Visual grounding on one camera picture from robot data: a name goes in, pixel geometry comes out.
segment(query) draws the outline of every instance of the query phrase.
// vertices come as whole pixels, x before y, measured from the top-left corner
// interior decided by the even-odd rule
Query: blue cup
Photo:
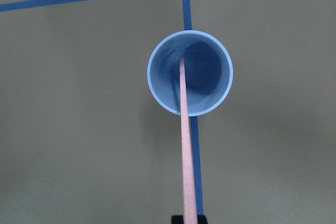
[[[213,36],[196,30],[174,33],[154,49],[147,80],[157,102],[180,115],[180,59],[184,58],[189,116],[205,114],[223,102],[233,80],[226,48]]]

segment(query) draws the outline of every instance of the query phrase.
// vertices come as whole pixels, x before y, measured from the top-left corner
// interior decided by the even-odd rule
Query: pink stick
[[[184,59],[180,61],[181,135],[184,224],[197,224],[194,166],[190,139]]]

